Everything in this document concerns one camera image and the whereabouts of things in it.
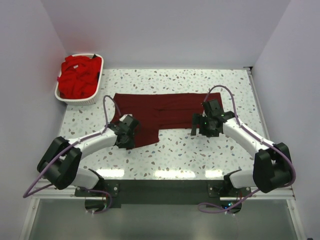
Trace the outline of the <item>dark red t shirt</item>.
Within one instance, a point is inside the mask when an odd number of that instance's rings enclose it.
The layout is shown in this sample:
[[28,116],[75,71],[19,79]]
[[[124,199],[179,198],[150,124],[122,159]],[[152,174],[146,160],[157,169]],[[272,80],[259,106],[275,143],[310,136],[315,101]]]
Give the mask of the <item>dark red t shirt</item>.
[[140,123],[134,137],[136,148],[159,142],[159,130],[190,129],[193,114],[202,114],[202,103],[206,93],[174,94],[122,94],[116,93],[114,100],[120,112],[116,112],[112,123],[120,115],[131,114]]

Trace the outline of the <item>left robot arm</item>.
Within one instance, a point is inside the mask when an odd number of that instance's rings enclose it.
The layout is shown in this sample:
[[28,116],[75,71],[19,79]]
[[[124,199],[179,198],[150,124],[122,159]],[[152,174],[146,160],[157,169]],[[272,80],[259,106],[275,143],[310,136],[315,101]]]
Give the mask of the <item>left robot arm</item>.
[[37,165],[37,171],[59,190],[68,186],[94,189],[103,178],[94,170],[80,168],[80,161],[109,147],[132,149],[139,126],[136,118],[126,114],[119,121],[83,137],[56,137]]

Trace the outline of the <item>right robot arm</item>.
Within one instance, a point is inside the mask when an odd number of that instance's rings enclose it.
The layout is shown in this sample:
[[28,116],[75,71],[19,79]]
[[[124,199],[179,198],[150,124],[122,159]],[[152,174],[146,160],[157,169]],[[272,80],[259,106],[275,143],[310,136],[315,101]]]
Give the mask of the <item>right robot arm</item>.
[[234,112],[225,112],[217,100],[202,103],[203,113],[192,115],[191,136],[208,138],[225,135],[253,158],[253,170],[236,170],[223,177],[225,191],[258,188],[269,193],[291,185],[296,179],[290,151],[284,143],[275,144],[248,128]]

